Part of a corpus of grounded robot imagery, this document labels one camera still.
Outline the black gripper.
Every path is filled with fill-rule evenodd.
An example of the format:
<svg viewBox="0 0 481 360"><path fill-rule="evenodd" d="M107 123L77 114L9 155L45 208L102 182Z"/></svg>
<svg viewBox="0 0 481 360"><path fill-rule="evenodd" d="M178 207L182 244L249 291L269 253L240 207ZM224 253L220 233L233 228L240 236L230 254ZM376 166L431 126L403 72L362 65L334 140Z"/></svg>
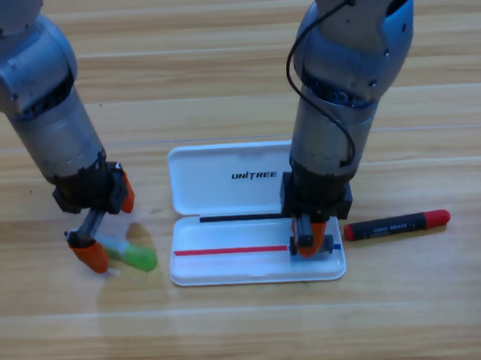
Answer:
<svg viewBox="0 0 481 360"><path fill-rule="evenodd" d="M353 201L351 179L349 166L328 174L302 168L282 175L280 210L291 218L292 238L303 258L321 249L329 219L347 219Z"/></svg>
<svg viewBox="0 0 481 360"><path fill-rule="evenodd" d="M131 213L135 192L122 165L109 162L103 154L87 168L69 177L54 179L52 196L65 213L89 212L83 223L65 233L66 242L76 257L97 274L109 268L108 254L95 234L106 213Z"/></svg>

